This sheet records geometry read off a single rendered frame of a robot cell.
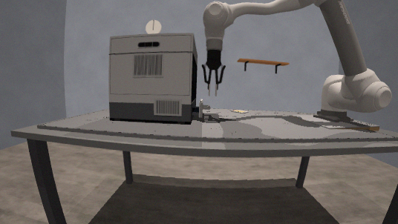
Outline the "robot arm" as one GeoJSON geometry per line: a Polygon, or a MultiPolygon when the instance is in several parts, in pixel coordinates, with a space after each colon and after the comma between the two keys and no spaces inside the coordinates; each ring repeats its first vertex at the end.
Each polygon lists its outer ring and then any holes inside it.
{"type": "Polygon", "coordinates": [[[391,90],[366,67],[343,0],[275,0],[267,4],[245,2],[232,5],[211,2],[203,12],[206,50],[222,51],[225,29],[239,16],[271,15],[299,10],[311,4],[319,7],[324,16],[345,73],[325,80],[322,108],[313,117],[345,122],[354,120],[347,116],[347,110],[372,113],[386,108],[391,102],[391,90]]]}

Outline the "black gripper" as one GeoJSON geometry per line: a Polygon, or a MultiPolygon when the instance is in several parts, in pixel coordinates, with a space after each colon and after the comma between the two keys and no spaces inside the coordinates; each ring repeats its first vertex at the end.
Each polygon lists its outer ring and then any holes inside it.
{"type": "Polygon", "coordinates": [[[203,68],[203,74],[204,74],[204,81],[205,83],[208,84],[208,90],[209,90],[209,96],[210,96],[210,79],[211,79],[211,74],[212,70],[215,70],[215,96],[217,96],[217,89],[218,89],[218,84],[222,82],[223,74],[224,74],[224,68],[226,66],[221,64],[221,51],[220,50],[208,50],[207,51],[207,61],[206,64],[202,65],[203,68]],[[209,79],[208,81],[206,80],[206,66],[209,68],[209,79]],[[221,66],[221,77],[220,80],[218,81],[218,68],[221,66]]]}

